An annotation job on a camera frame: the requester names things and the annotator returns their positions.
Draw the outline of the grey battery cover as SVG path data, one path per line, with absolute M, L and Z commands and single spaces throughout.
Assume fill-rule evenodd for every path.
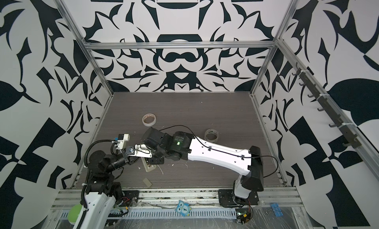
M 148 178 L 143 179 L 143 183 L 146 185 L 146 187 L 150 188 L 153 184 Z

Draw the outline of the white remote control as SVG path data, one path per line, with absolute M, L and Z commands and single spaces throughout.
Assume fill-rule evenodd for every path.
M 144 158 L 144 157 L 141 158 L 141 161 L 143 163 L 145 171 L 151 172 L 151 171 L 155 170 L 157 168 L 157 166 L 149 164 L 148 160 L 149 160 L 148 158 Z

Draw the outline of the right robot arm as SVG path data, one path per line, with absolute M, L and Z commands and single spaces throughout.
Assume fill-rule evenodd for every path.
M 177 131 L 169 135 L 149 128 L 141 143 L 153 152 L 153 157 L 171 160 L 202 161 L 222 166 L 239 174 L 234 183 L 234 196 L 247 199 L 251 192 L 264 190 L 264 170 L 261 149 L 233 149 L 198 138 L 193 133 Z

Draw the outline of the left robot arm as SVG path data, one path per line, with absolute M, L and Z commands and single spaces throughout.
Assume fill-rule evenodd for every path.
M 108 155 L 103 151 L 93 152 L 87 160 L 87 175 L 81 192 L 81 211 L 75 229 L 102 229 L 114 224 L 114 218 L 124 217 L 128 209 L 114 211 L 121 204 L 124 194 L 113 172 L 138 160 L 123 153 Z

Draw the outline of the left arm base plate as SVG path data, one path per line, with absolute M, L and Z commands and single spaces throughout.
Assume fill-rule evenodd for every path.
M 136 205 L 139 201 L 138 190 L 123 190 L 122 197 L 120 199 L 119 207 L 130 207 Z

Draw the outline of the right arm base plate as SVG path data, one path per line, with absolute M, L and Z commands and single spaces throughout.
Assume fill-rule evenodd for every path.
M 256 206 L 259 203 L 257 192 L 250 192 L 247 199 L 238 198 L 234 195 L 232 189 L 219 189 L 218 190 L 219 204 L 226 208 L 236 208 L 244 206 Z

